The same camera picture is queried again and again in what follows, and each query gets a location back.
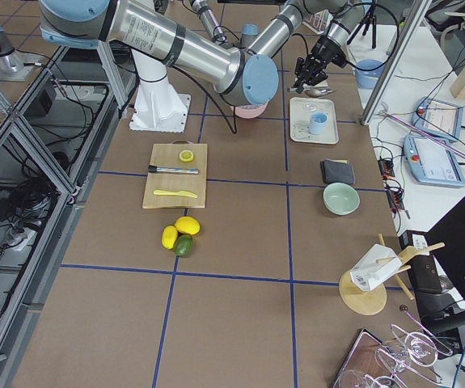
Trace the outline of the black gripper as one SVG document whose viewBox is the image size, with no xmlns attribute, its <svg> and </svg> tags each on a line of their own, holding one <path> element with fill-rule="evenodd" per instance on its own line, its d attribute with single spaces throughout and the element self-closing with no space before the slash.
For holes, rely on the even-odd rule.
<svg viewBox="0 0 465 388">
<path fill-rule="evenodd" d="M 325 80 L 325 70 L 333 63 L 340 68 L 347 65 L 347 58 L 341 47 L 327 36 L 320 36 L 311 52 L 299 57 L 295 66 L 296 79 L 288 92 L 303 93 L 305 84 L 316 86 Z"/>
</svg>

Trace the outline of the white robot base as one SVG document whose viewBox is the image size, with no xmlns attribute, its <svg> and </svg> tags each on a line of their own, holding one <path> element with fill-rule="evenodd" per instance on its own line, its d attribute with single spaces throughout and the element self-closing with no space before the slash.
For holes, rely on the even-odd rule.
<svg viewBox="0 0 465 388">
<path fill-rule="evenodd" d="M 130 129 L 182 133 L 188 118 L 191 95 L 178 94 L 160 61 L 136 50 L 132 51 L 139 86 L 133 105 Z"/>
</svg>

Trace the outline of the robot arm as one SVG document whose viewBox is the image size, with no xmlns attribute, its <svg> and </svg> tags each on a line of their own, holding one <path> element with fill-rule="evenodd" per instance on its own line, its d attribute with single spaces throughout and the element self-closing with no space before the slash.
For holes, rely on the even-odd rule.
<svg viewBox="0 0 465 388">
<path fill-rule="evenodd" d="M 323 10 L 333 16 L 311 65 L 298 74 L 298 84 L 312 84 L 323 79 L 324 69 L 364 15 L 359 1 L 287 1 L 246 48 L 223 48 L 158 13 L 150 1 L 41 1 L 39 7 L 45 40 L 80 49 L 117 40 L 211 82 L 231 106 L 261 105 L 273 98 L 279 84 L 273 56 L 304 19 Z"/>
<path fill-rule="evenodd" d="M 192 11 L 197 14 L 198 19 L 201 21 L 210 39 L 215 44 L 225 49 L 232 47 L 245 49 L 250 46 L 259 35 L 258 27 L 255 24 L 245 24 L 243 25 L 241 36 L 238 37 L 227 27 L 218 23 L 207 1 L 191 0 L 190 5 Z"/>
</svg>

